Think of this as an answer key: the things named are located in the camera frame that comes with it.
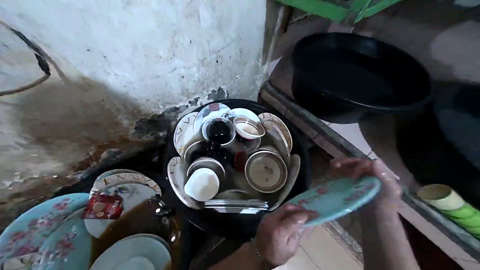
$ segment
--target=red packet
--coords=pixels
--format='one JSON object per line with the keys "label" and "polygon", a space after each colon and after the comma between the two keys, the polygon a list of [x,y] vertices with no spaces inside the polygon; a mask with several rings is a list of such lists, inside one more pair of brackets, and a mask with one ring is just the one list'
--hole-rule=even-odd
{"label": "red packet", "polygon": [[93,194],[82,216],[83,219],[116,220],[123,211],[120,196]]}

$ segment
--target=stack of cups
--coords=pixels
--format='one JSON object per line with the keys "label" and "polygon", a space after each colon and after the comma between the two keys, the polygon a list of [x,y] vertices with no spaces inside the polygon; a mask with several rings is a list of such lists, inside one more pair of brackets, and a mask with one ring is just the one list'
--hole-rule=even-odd
{"label": "stack of cups", "polygon": [[480,211],[466,203],[451,187],[444,184],[430,184],[422,187],[417,195],[480,239]]}

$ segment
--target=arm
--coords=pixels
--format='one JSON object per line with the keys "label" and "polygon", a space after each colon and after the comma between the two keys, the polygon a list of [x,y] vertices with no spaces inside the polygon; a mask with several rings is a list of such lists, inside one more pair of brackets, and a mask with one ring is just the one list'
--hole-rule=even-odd
{"label": "arm", "polygon": [[302,235],[310,230],[302,225],[317,215],[298,205],[282,205],[265,215],[253,242],[243,244],[210,270],[265,270],[285,264],[297,252]]}
{"label": "arm", "polygon": [[334,160],[332,167],[353,177],[370,174],[382,181],[375,200],[359,210],[365,270],[420,270],[397,213],[402,195],[397,176],[379,159]]}

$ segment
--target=bracelet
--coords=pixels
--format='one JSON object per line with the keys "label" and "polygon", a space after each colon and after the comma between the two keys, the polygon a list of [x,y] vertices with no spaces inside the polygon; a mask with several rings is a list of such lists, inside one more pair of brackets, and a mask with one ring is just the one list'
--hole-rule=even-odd
{"label": "bracelet", "polygon": [[260,258],[260,261],[262,262],[262,265],[264,266],[265,270],[270,270],[269,267],[265,264],[264,258],[262,258],[262,255],[260,255],[260,252],[258,251],[257,244],[255,243],[254,238],[250,238],[253,244],[253,247],[255,248],[255,252],[257,253],[258,258]]}

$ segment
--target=hand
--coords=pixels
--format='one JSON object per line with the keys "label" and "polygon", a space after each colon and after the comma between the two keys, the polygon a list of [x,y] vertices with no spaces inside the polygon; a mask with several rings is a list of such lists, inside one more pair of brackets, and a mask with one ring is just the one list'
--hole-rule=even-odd
{"label": "hand", "polygon": [[402,195],[402,187],[396,176],[381,159],[362,160],[359,158],[335,159],[330,161],[334,177],[358,179],[364,175],[375,176],[382,181],[382,189],[375,198],[377,204],[394,203]]}
{"label": "hand", "polygon": [[285,264],[293,257],[300,239],[307,231],[302,225],[318,216],[315,211],[286,203],[282,207],[264,216],[255,236],[255,243],[269,268]]}

